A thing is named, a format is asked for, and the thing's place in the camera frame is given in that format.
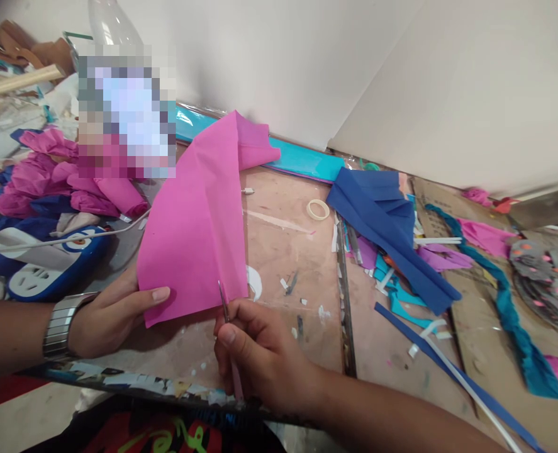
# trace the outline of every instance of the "hand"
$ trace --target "hand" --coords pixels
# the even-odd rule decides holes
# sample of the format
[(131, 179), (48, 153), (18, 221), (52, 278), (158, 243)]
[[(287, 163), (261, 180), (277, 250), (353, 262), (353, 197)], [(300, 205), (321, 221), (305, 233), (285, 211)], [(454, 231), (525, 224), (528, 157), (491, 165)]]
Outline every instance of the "hand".
[(216, 318), (214, 352), (227, 394), (234, 385), (230, 361), (240, 370), (245, 397), (258, 396), (280, 414), (307, 417), (314, 410), (322, 381), (321, 368), (302, 353), (279, 315), (246, 299), (228, 305)]
[(143, 320), (142, 313), (164, 302), (170, 289), (138, 291), (136, 265), (81, 308), (69, 328), (69, 350), (93, 359), (116, 351)]

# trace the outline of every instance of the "white wall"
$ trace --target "white wall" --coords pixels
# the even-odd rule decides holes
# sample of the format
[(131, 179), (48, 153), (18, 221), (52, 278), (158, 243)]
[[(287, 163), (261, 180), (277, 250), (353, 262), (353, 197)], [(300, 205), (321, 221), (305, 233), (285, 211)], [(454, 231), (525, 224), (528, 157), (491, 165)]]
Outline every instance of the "white wall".
[(558, 0), (431, 0), (330, 145), (496, 195), (558, 186)]
[[(238, 109), (324, 149), (424, 0), (120, 0), (143, 41), (176, 55), (180, 100)], [(89, 34), (86, 0), (0, 0), (38, 41)], [(168, 43), (175, 48), (166, 50)]]

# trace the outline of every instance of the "silver watch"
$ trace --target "silver watch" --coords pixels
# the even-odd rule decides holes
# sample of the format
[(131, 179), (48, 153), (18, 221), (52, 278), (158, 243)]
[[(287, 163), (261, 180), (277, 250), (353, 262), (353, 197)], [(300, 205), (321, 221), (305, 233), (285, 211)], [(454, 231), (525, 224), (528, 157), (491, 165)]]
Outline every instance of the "silver watch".
[(74, 294), (67, 296), (54, 306), (42, 345), (44, 358), (61, 359), (69, 355), (69, 327), (71, 327), (73, 317), (81, 306), (96, 299), (98, 294), (100, 294), (99, 291)]

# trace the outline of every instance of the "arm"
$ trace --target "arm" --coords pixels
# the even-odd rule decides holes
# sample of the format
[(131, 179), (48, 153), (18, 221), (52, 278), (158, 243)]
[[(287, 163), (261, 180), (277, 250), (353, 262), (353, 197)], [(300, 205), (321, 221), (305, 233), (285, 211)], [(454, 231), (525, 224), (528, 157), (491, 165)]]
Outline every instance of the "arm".
[[(141, 320), (141, 314), (165, 301), (169, 288), (138, 291), (131, 267), (75, 315), (69, 329), (69, 349), (79, 357), (110, 354)], [(53, 303), (0, 301), (0, 375), (45, 361), (42, 342)]]
[(352, 451), (503, 452), (474, 427), (425, 401), (311, 363), (276, 313), (244, 299), (216, 319), (215, 352), (226, 392), (230, 360), (243, 391), (271, 410), (310, 420)]

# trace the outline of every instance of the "plastic bottle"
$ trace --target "plastic bottle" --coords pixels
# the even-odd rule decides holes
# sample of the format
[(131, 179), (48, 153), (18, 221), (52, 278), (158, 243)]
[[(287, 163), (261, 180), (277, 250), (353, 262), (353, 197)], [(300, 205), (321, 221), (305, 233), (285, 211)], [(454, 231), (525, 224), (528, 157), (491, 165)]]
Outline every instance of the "plastic bottle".
[(143, 45), (117, 0), (88, 0), (88, 14), (95, 44)]

